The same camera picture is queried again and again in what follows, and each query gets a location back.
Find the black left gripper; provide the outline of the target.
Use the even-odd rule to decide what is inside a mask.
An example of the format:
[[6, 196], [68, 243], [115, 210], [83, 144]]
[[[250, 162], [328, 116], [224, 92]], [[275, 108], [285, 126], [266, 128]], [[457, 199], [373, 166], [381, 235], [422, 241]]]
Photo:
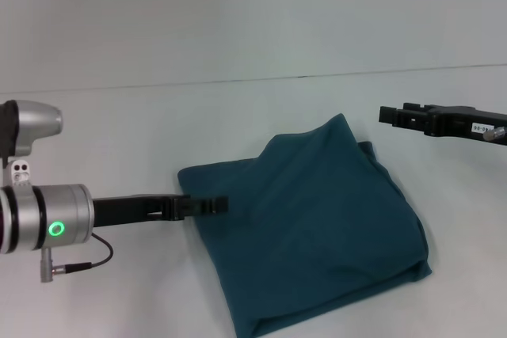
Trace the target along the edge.
[[194, 199], [188, 196], [125, 196], [94, 199], [94, 227], [118, 226], [151, 221], [180, 221], [185, 216], [228, 212], [229, 199], [220, 196]]

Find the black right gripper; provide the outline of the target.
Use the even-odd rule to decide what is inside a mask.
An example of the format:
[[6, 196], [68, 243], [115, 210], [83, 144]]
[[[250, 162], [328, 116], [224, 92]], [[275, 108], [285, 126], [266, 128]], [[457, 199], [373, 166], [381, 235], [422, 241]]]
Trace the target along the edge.
[[483, 142], [506, 141], [506, 114], [485, 112], [467, 106], [434, 106], [428, 111], [424, 106], [411, 103], [405, 103], [402, 108], [382, 106], [379, 122], [392, 127], [423, 131], [432, 137], [456, 137]]

